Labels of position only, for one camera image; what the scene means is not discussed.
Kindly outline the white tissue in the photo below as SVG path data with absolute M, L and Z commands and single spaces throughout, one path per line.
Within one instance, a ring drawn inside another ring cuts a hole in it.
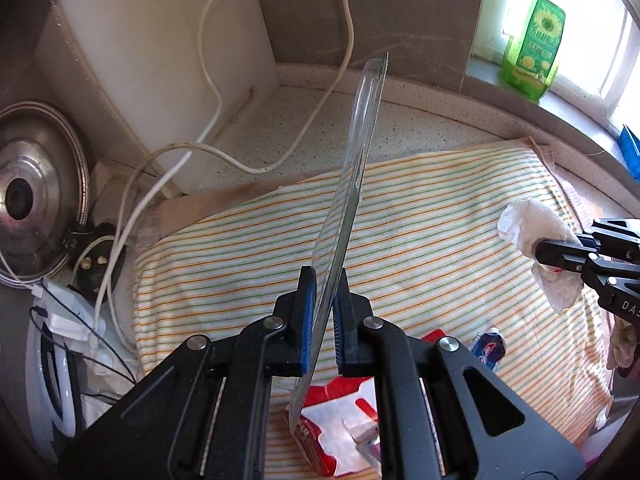
M 554 256 L 544 260 L 545 242 L 579 245 L 578 237 L 560 216 L 538 200 L 520 198 L 500 214 L 497 231 L 502 240 L 533 260 L 530 270 L 551 309 L 561 313 L 570 308 L 584 286 L 579 273 L 564 270 Z

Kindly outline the clear plastic sheet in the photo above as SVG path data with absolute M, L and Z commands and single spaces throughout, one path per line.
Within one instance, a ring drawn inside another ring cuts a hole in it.
M 340 178 L 320 232 L 312 248 L 311 265 L 316 271 L 317 297 L 314 304 L 311 354 L 308 372 L 296 380 L 288 408 L 288 429 L 294 430 L 316 368 L 332 302 L 337 291 L 360 203 L 364 170 L 378 118 L 390 56 L 370 58 L 363 65 L 352 106 L 347 150 Z

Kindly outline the red blue toothpaste box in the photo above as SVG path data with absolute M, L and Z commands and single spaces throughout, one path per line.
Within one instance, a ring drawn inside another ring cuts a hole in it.
M 311 469 L 324 478 L 382 472 L 372 377 L 337 377 L 311 386 L 293 430 Z

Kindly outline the green dish soap bottle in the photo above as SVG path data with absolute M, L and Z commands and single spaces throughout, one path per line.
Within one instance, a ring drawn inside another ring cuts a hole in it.
M 566 24 L 562 0 L 530 0 L 521 30 L 509 36 L 499 77 L 529 101 L 538 102 L 558 72 Z

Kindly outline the white appliance on counter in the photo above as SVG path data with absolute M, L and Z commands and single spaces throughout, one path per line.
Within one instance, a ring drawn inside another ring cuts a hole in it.
M 25 382 L 36 449 L 55 465 L 86 422 L 75 353 L 49 330 L 46 317 L 43 308 L 29 308 Z

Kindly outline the steel pot lid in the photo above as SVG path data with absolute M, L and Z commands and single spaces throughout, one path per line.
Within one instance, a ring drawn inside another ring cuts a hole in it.
M 90 206 L 90 166 L 74 125 L 35 100 L 1 110 L 1 283 L 24 288 L 60 272 Z

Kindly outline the white cutting board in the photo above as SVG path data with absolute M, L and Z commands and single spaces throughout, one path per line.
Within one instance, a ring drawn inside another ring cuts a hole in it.
M 169 189 L 210 185 L 220 161 L 174 142 L 238 140 L 276 92 L 259 0 L 50 0 L 36 58 L 106 157 L 155 154 Z

